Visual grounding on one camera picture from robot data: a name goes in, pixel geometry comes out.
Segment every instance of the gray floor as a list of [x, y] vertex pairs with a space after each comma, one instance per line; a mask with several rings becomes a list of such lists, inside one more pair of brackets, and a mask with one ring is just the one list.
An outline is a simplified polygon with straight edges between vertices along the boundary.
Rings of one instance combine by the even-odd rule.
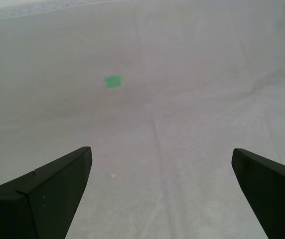
[[68, 239], [266, 239], [230, 161], [285, 164], [285, 0], [0, 19], [0, 184], [81, 146], [93, 167]]

